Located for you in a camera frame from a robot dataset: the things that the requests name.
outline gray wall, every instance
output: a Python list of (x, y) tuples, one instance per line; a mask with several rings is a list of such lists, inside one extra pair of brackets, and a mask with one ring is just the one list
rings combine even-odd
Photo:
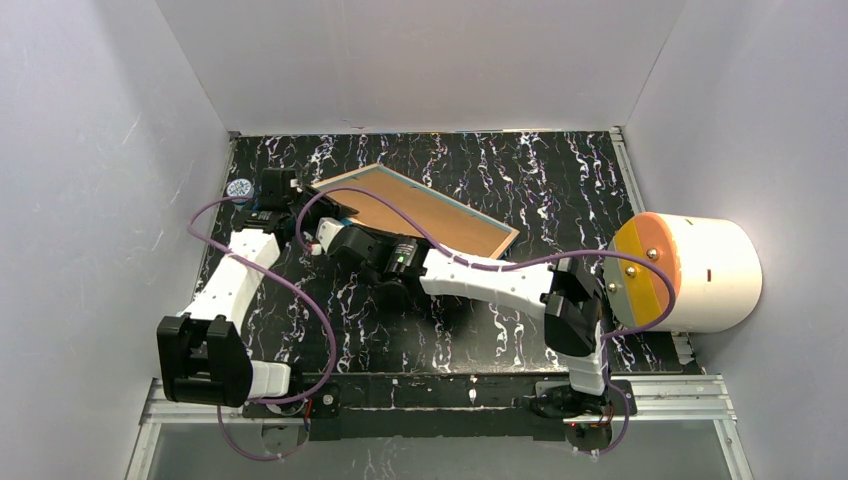
[(0, 14), (3, 478), (123, 478), (227, 136), (153, 0)]
[(229, 130), (623, 124), (683, 0), (157, 0)]
[(848, 3), (691, 0), (625, 129), (652, 210), (751, 236), (759, 306), (695, 339), (758, 478), (845, 478)]

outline floor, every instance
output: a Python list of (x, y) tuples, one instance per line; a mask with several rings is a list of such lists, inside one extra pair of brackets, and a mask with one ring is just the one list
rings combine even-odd
[[(241, 137), (228, 181), (255, 180), (268, 166), (296, 167), (317, 182), (381, 163), (521, 231), (507, 253), (518, 261), (578, 248), (604, 248), (633, 216), (606, 132), (391, 134)], [(232, 206), (213, 236), (225, 241)], [(198, 289), (220, 255), (209, 252)], [(597, 261), (593, 268), (601, 268)], [(327, 313), (339, 344), (337, 372), (371, 374), (551, 374), (563, 371), (543, 326), (513, 310), (444, 297), (402, 315), (383, 313), (356, 275), (289, 246), (274, 270), (296, 281)], [(613, 328), (607, 320), (607, 328)], [(293, 295), (264, 282), (242, 336), (251, 358), (326, 364), (320, 323)], [(672, 337), (648, 333), (610, 343), (613, 372), (679, 373)]]

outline cork board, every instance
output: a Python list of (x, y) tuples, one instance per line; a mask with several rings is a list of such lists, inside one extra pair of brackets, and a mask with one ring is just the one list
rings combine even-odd
[[(387, 199), (424, 227), (436, 240), (461, 252), (500, 258), (518, 230), (436, 192), (382, 165), (370, 165), (318, 182), (313, 187), (364, 188)], [(420, 237), (402, 218), (371, 197), (336, 192), (333, 200), (359, 210), (350, 220), (392, 233)]]

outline yellow lid section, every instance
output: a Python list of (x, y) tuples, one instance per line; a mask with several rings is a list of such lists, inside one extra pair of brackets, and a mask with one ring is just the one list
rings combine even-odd
[[(615, 240), (612, 240), (607, 248), (613, 252), (618, 251), (615, 248)], [(636, 318), (633, 316), (630, 298), (627, 296), (627, 285), (624, 282), (624, 272), (621, 271), (621, 263), (615, 258), (608, 258), (604, 261), (604, 282), (607, 284), (607, 299), (610, 302), (610, 307), (612, 307), (612, 312), (615, 314), (615, 319), (618, 320), (618, 323), (628, 327), (635, 327)]]
[[(665, 219), (656, 213), (640, 213), (633, 217), (636, 224), (636, 232), (639, 235), (639, 243), (643, 252), (655, 250), (656, 256), (652, 260), (674, 285), (674, 294), (680, 293), (680, 259), (677, 254), (677, 245), (671, 235), (671, 229)], [(660, 277), (651, 273), (651, 282), (660, 302), (660, 308), (665, 310), (668, 306), (668, 288), (660, 280)]]
[[(645, 257), (636, 231), (636, 222), (633, 219), (630, 219), (619, 229), (613, 240), (615, 241), (616, 251), (629, 253), (639, 258)], [(624, 290), (627, 292), (636, 325), (645, 325), (654, 321), (662, 312), (654, 284), (651, 281), (653, 274), (650, 270), (636, 263), (616, 260), (620, 264), (621, 271), (624, 272)]]

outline black bracket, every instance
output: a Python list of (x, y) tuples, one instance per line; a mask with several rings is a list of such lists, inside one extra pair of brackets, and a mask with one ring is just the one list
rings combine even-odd
[(224, 316), (165, 317), (156, 341), (168, 400), (228, 407), (247, 400), (253, 367), (235, 325)]
[(360, 273), (381, 309), (404, 311), (423, 294), (419, 278), (426, 274), (426, 240), (396, 235), (362, 225), (348, 225), (327, 249), (334, 262)]
[(575, 391), (567, 381), (542, 381), (534, 386), (530, 410), (545, 418), (573, 418), (583, 414), (601, 415), (602, 408), (612, 404), (616, 415), (624, 415), (624, 402), (630, 414), (638, 412), (633, 386), (627, 380), (612, 380), (624, 392), (624, 398), (607, 389), (602, 396)]
[(551, 290), (542, 294), (545, 304), (545, 345), (571, 357), (586, 357), (595, 351), (595, 327), (603, 306), (598, 279), (576, 258), (560, 259)]
[(581, 452), (602, 450), (612, 443), (612, 424), (572, 423), (565, 427), (565, 439)]
[[(295, 221), (306, 203), (318, 194), (311, 186), (299, 185), (293, 168), (262, 170), (259, 196), (245, 205), (233, 218), (233, 230), (255, 228), (273, 233), (280, 250), (294, 238)], [(337, 220), (356, 215), (356, 209), (346, 207), (329, 197), (322, 197), (306, 212), (303, 231), (313, 232), (323, 217)]]

